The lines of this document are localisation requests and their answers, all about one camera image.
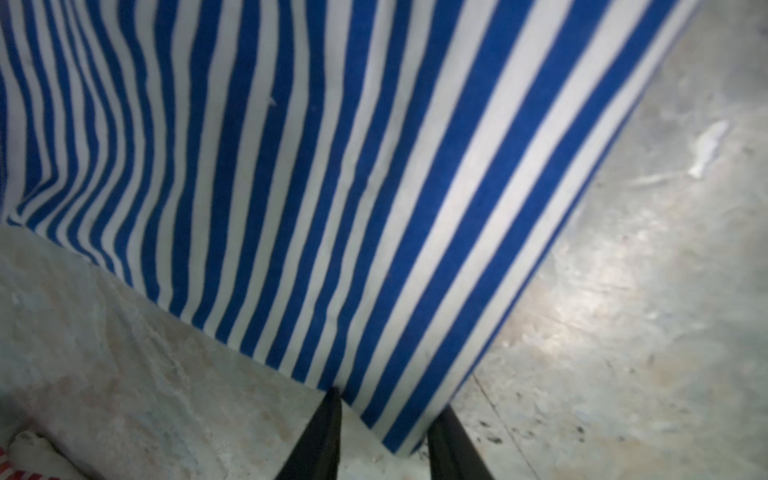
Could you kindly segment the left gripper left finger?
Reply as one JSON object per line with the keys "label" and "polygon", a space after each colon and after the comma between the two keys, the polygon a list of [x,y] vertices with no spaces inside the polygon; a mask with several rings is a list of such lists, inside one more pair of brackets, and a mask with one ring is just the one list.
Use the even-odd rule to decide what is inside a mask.
{"label": "left gripper left finger", "polygon": [[336,480],[341,456],[342,402],[326,392],[276,480]]}

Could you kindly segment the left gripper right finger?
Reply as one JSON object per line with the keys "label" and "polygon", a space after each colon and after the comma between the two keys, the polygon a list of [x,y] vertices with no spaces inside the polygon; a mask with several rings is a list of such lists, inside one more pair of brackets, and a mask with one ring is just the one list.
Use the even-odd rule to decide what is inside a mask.
{"label": "left gripper right finger", "polygon": [[427,433],[432,480],[493,480],[454,410],[447,406]]}

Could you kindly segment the blue white striped tank top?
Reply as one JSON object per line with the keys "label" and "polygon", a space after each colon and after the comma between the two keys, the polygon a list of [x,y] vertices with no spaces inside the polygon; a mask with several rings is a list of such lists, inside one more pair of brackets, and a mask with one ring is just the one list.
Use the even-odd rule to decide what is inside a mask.
{"label": "blue white striped tank top", "polygon": [[1,219],[415,451],[693,1],[5,1]]}

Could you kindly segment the red white striped tank top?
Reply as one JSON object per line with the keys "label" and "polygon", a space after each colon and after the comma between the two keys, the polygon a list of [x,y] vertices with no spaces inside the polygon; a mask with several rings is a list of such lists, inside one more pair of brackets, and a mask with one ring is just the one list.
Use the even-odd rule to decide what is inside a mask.
{"label": "red white striped tank top", "polygon": [[14,473],[24,479],[87,479],[46,437],[32,430],[18,432],[5,454]]}

